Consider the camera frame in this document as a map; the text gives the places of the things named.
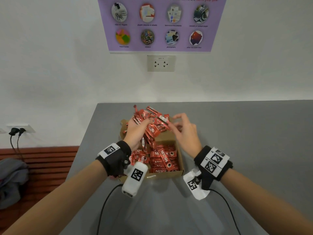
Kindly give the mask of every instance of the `poster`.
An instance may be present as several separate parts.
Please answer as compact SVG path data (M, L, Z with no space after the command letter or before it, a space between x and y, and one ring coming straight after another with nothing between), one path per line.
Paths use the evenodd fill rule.
M226 0L98 0L110 52L210 52Z

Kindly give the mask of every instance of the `electrical outlet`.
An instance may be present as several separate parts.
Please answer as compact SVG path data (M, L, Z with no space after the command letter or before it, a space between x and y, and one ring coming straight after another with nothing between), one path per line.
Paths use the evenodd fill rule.
M148 55L148 72L174 72L175 56Z
M26 131L24 133L35 133L35 130L29 125L24 123L14 123L14 124L7 124L8 128L24 128Z
M6 131L4 131L2 128L0 128L0 134L1 133L6 133Z

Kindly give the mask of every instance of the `hand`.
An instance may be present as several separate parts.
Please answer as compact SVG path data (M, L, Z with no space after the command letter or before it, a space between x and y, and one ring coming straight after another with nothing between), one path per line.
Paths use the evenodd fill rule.
M134 117L128 121L128 128L123 141L128 144L132 152L138 149L139 145L141 145L143 134L145 133L148 124L152 123L152 120L153 118L145 119L139 125L135 123Z
M182 149L192 158L195 158L202 150L202 146L197 134L197 127L190 123L185 113L174 115L174 119L181 118L182 120L176 123L169 122L168 126L176 136Z

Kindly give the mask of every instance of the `white wall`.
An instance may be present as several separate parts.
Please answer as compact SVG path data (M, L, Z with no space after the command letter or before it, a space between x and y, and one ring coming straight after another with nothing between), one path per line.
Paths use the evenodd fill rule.
M109 54L97 0L1 0L0 127L29 123L21 147L79 145L98 102L313 99L312 4L227 0L211 53L148 73L145 54Z

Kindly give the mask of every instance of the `person's left hand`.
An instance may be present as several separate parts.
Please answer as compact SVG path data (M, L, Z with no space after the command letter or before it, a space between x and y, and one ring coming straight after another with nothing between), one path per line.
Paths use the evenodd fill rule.
M152 123L153 118L145 119L141 124L137 125L132 117L128 121L128 128L126 136L123 141L125 141L131 148L131 151L135 151L139 145L141 145L141 139L148 124Z

